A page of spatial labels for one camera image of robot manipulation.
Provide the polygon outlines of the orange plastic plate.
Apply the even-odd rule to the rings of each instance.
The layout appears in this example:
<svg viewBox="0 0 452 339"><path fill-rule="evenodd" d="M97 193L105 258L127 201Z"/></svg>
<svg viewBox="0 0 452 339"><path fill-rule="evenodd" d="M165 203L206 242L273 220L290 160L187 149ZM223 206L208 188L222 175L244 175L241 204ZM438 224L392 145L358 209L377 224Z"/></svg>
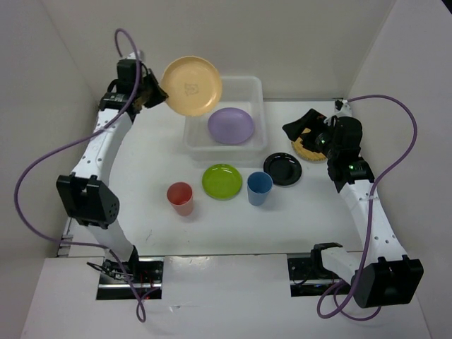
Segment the orange plastic plate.
<svg viewBox="0 0 452 339"><path fill-rule="evenodd" d="M210 112L222 96L219 71L199 56L183 56L165 69L160 82L167 105L176 113L199 117Z"/></svg>

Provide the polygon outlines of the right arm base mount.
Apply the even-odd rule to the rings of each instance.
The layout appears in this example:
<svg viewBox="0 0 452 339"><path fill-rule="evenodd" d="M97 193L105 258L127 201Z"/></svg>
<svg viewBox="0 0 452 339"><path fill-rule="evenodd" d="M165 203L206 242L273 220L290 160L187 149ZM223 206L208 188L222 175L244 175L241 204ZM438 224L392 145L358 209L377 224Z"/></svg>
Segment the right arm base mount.
<svg viewBox="0 0 452 339"><path fill-rule="evenodd" d="M335 273L315 271L308 254L288 255L287 267L291 297L321 296L329 287L340 281Z"/></svg>

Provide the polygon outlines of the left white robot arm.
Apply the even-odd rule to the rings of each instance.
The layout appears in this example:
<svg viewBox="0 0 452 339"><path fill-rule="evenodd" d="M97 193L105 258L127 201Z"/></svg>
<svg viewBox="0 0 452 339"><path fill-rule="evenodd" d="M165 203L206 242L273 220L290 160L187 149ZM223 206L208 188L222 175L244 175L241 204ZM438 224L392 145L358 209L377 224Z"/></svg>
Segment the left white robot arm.
<svg viewBox="0 0 452 339"><path fill-rule="evenodd" d="M105 248L107 267L124 282L141 273L136 247L126 238L119 221L119 198L109 188L109 177L119 148L143 108L167 99L153 72L139 56L130 54L117 63L114 79L100 101L94 136L69 175L56 188L65 211L89 230Z"/></svg>

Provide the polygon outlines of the purple plastic plate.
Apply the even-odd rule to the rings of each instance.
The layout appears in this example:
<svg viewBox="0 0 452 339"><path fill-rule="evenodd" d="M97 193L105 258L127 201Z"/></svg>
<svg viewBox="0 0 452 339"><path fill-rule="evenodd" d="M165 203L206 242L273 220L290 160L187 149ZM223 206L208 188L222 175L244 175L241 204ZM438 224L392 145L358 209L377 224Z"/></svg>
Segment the purple plastic plate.
<svg viewBox="0 0 452 339"><path fill-rule="evenodd" d="M211 114L208 131L215 141L237 145L247 141L254 133L254 120L243 109L226 107Z"/></svg>

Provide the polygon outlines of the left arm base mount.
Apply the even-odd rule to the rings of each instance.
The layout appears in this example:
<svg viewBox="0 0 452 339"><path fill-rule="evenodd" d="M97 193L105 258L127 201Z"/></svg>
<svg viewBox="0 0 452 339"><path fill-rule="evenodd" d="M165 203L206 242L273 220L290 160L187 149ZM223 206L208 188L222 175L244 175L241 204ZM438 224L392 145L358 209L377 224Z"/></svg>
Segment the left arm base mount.
<svg viewBox="0 0 452 339"><path fill-rule="evenodd" d="M135 298L126 281L126 276L116 261L105 259L102 265L90 262L87 262L87 264L100 273L96 300ZM127 268L127 273L140 298L144 300L161 299L163 268L163 257L141 257L135 273Z"/></svg>

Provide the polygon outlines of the black plastic plate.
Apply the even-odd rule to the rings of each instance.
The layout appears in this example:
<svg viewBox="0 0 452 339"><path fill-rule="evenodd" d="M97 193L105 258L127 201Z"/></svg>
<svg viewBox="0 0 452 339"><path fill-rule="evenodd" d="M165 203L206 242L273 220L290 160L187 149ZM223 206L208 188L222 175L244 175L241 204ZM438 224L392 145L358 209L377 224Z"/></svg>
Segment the black plastic plate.
<svg viewBox="0 0 452 339"><path fill-rule="evenodd" d="M288 153L273 153L263 162L263 171L268 174L277 186L292 186L302 176L300 162Z"/></svg>

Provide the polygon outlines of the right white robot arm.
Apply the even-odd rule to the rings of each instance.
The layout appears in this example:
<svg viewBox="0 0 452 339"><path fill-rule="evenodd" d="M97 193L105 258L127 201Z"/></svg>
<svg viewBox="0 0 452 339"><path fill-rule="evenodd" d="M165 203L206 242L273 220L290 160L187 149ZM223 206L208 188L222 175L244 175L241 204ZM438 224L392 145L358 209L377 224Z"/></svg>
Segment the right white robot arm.
<svg viewBox="0 0 452 339"><path fill-rule="evenodd" d="M307 150L326 156L328 176L346 202L363 244L361 259L336 242L315 245L309 261L312 274L337 275L361 308L410 303L424 269L420 260L408 256L382 208L377 180L361 156L361 122L346 115L327 118L310 109L282 129L291 141L301 140Z"/></svg>

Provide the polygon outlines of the round woven bamboo coaster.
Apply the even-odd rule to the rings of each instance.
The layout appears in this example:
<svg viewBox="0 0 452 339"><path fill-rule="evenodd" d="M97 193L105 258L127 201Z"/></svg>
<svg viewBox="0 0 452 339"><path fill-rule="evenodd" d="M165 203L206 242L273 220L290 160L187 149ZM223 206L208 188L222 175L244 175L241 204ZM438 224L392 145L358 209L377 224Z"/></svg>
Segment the round woven bamboo coaster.
<svg viewBox="0 0 452 339"><path fill-rule="evenodd" d="M295 151L295 153L303 160L307 162L325 162L327 161L327 157L323 155L322 153L313 152L310 150L307 150L302 145L301 138L298 138L296 141L291 142L292 149Z"/></svg>

